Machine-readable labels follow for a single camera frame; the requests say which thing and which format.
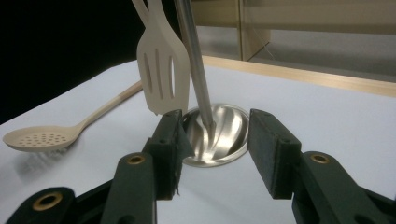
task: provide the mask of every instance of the white table surface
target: white table surface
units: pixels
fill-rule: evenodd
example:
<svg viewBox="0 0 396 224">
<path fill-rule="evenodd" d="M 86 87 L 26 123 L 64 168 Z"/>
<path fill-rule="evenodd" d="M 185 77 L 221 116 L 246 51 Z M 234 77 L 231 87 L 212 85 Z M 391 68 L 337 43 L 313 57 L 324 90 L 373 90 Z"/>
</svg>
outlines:
<svg viewBox="0 0 396 224">
<path fill-rule="evenodd" d="M 356 182 L 396 195 L 396 98 L 206 66 L 211 102 L 274 114 L 303 151 L 334 156 Z M 139 79 L 136 62 L 110 68 L 0 126 L 0 135 L 36 125 L 77 124 Z M 191 85 L 189 108 L 196 107 Z M 68 187 L 80 195 L 111 179 L 118 160 L 141 151 L 160 117 L 143 92 L 89 126 L 69 148 L 27 153 L 0 143 L 0 223 L 32 194 Z M 216 168 L 185 165 L 180 196 L 158 202 L 158 223 L 295 223 L 291 201 L 274 201 L 247 153 Z"/>
</svg>

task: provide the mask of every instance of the slotted spoon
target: slotted spoon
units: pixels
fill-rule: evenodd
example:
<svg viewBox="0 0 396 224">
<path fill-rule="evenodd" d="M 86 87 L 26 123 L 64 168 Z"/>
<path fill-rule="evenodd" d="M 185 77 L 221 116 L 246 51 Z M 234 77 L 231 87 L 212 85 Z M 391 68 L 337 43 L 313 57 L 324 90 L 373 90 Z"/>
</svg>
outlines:
<svg viewBox="0 0 396 224">
<path fill-rule="evenodd" d="M 132 0 L 146 26 L 137 46 L 137 63 L 148 108 L 155 114 L 187 112 L 190 59 L 166 19 L 161 0 Z"/>
<path fill-rule="evenodd" d="M 75 126 L 36 126 L 18 129 L 4 135 L 3 141 L 9 147 L 27 152 L 50 151 L 67 147 L 78 138 L 88 125 L 141 90 L 142 83 L 138 81 Z"/>
</svg>

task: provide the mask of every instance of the spoon head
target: spoon head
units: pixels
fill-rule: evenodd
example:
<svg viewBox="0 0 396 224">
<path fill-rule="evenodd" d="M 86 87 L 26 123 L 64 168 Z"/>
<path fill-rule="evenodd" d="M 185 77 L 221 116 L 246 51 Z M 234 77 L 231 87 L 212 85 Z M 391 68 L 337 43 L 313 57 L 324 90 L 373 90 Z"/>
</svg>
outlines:
<svg viewBox="0 0 396 224">
<path fill-rule="evenodd" d="M 72 128 L 59 126 L 30 127 L 7 133 L 3 141 L 19 151 L 50 151 L 73 143 L 76 135 L 72 131 Z"/>
</svg>

